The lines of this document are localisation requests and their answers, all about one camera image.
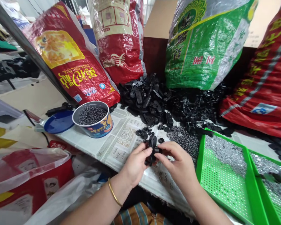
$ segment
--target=table surface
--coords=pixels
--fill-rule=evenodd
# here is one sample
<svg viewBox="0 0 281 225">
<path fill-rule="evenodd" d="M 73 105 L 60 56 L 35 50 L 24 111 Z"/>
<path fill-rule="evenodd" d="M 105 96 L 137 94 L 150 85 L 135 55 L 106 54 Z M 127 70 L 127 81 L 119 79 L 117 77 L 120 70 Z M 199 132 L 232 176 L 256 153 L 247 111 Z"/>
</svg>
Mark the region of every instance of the table surface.
<svg viewBox="0 0 281 225">
<path fill-rule="evenodd" d="M 105 137 L 98 139 L 91 138 L 76 125 L 63 133 L 57 134 L 57 136 L 119 172 L 130 152 L 143 142 L 140 137 L 136 136 L 136 130 L 142 129 L 146 125 L 139 117 L 134 117 L 127 110 L 120 109 L 119 104 L 114 112 L 111 113 L 111 116 L 114 127 Z M 153 131 L 157 139 L 162 137 L 165 141 L 169 141 L 166 133 L 164 131 L 158 131 L 157 126 L 153 127 Z M 239 132 L 234 132 L 231 139 L 245 145 L 251 150 L 279 160 L 278 155 L 268 147 L 269 143 L 266 141 Z M 156 166 L 145 170 L 139 185 L 151 192 L 154 196 L 193 216 L 193 212 L 181 191 L 160 162 Z"/>
</svg>

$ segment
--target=plastic pellet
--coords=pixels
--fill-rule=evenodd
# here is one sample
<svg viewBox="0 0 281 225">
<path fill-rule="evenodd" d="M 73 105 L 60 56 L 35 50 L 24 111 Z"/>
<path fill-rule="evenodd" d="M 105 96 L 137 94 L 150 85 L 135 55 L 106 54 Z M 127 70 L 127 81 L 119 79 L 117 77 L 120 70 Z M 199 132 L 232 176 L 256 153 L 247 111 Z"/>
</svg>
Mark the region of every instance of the plastic pellet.
<svg viewBox="0 0 281 225">
<path fill-rule="evenodd" d="M 205 149 L 210 149 L 221 163 L 228 164 L 233 171 L 243 178 L 246 176 L 247 163 L 244 160 L 243 150 L 217 136 L 205 136 Z"/>
<path fill-rule="evenodd" d="M 92 125 L 99 122 L 107 115 L 107 110 L 104 108 L 98 108 L 95 106 L 85 107 L 79 114 L 80 125 Z"/>
<path fill-rule="evenodd" d="M 191 136 L 183 127 L 174 126 L 166 133 L 166 136 L 177 142 L 193 159 L 194 166 L 197 166 L 199 154 L 199 140 L 195 136 Z"/>
<path fill-rule="evenodd" d="M 281 166 L 273 163 L 272 161 L 269 161 L 259 155 L 255 155 L 251 153 L 252 159 L 255 163 L 255 166 L 258 170 L 259 174 L 265 174 L 265 173 L 276 173 L 279 174 L 279 171 L 281 171 Z M 281 184 L 280 183 L 274 183 L 270 182 L 268 180 L 263 180 L 263 183 L 269 192 L 269 195 L 271 197 L 271 200 L 281 206 Z"/>
</svg>

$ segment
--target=green mesh tray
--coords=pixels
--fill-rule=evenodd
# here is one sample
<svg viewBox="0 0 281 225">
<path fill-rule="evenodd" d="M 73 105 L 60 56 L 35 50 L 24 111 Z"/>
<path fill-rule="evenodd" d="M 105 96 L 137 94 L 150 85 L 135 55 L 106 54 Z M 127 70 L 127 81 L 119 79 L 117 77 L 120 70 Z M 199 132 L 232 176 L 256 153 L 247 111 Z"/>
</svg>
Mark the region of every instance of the green mesh tray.
<svg viewBox="0 0 281 225">
<path fill-rule="evenodd" d="M 279 161 L 276 161 L 272 158 L 269 158 L 260 153 L 254 152 L 252 150 L 249 150 L 249 152 L 262 156 L 265 159 L 268 159 L 268 160 L 272 161 L 273 163 L 281 166 L 281 162 L 279 162 Z M 270 193 L 267 191 L 265 185 L 263 184 L 262 179 L 258 176 L 259 175 L 258 170 L 257 170 L 255 163 L 251 156 L 250 156 L 250 158 L 251 158 L 251 162 L 253 165 L 253 171 L 256 176 L 257 185 L 260 190 L 261 198 L 263 201 L 263 205 L 264 205 L 265 212 L 268 217 L 269 223 L 271 225 L 281 225 L 281 206 L 279 206 L 277 204 L 277 201 L 279 201 L 279 199 L 275 198 L 274 195 L 270 195 Z"/>
<path fill-rule="evenodd" d="M 247 163 L 246 177 L 244 179 L 236 174 L 230 165 L 221 163 L 212 150 L 205 149 L 205 135 L 203 135 L 196 169 L 201 186 L 217 204 L 244 223 L 269 224 L 262 205 L 248 149 L 218 133 L 214 133 L 214 135 L 243 149 L 244 159 Z"/>
</svg>

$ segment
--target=hand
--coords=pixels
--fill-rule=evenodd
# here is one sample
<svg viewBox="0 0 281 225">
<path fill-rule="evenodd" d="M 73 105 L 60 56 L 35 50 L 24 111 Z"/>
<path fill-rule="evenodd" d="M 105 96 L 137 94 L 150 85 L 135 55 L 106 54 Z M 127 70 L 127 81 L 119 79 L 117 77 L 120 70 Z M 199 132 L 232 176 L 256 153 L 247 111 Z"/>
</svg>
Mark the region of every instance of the hand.
<svg viewBox="0 0 281 225">
<path fill-rule="evenodd" d="M 190 190 L 200 187 L 191 156 L 176 142 L 164 142 L 158 145 L 164 155 L 172 156 L 175 161 L 170 162 L 161 153 L 154 156 L 168 169 L 173 180 L 180 188 L 183 195 L 189 195 Z"/>
<path fill-rule="evenodd" d="M 145 160 L 151 155 L 151 153 L 152 148 L 146 149 L 145 143 L 141 143 L 128 157 L 120 174 L 123 175 L 125 182 L 128 182 L 128 184 L 131 185 L 131 188 L 134 188 L 136 185 L 138 185 L 145 169 L 149 167 L 145 165 Z"/>
</svg>

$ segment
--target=green object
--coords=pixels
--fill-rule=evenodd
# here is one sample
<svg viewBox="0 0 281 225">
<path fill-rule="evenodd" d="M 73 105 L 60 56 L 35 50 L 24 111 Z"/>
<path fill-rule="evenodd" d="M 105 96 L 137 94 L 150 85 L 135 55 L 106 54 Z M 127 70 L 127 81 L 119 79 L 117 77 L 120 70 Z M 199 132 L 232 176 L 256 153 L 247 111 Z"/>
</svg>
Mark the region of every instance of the green object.
<svg viewBox="0 0 281 225">
<path fill-rule="evenodd" d="M 273 163 L 277 164 L 278 166 L 281 166 L 281 162 L 279 162 L 279 161 L 276 161 L 272 158 L 269 158 L 260 153 L 254 152 L 252 150 L 249 150 L 249 151 L 253 154 L 262 156 L 269 161 L 272 161 Z M 269 192 L 267 191 L 265 185 L 263 184 L 262 178 L 259 176 L 258 170 L 255 166 L 252 156 L 250 156 L 250 157 L 251 157 L 251 162 L 253 165 L 253 171 L 256 176 L 256 181 L 258 184 L 258 188 L 260 190 L 261 198 L 263 201 L 263 205 L 264 205 L 269 223 L 271 225 L 281 225 L 281 206 L 279 206 L 278 204 L 275 203 L 275 196 L 270 195 Z"/>
<path fill-rule="evenodd" d="M 253 172 L 248 149 L 227 137 L 214 132 L 215 136 L 243 149 L 247 163 L 245 179 L 232 167 L 218 160 L 211 149 L 205 148 L 205 135 L 200 143 L 196 174 L 198 181 L 214 201 L 246 224 L 267 225 L 261 195 Z"/>
<path fill-rule="evenodd" d="M 168 88 L 213 90 L 238 61 L 257 0 L 179 0 L 166 49 Z"/>
<path fill-rule="evenodd" d="M 6 41 L 0 41 L 0 52 L 17 51 L 18 49 Z"/>
</svg>

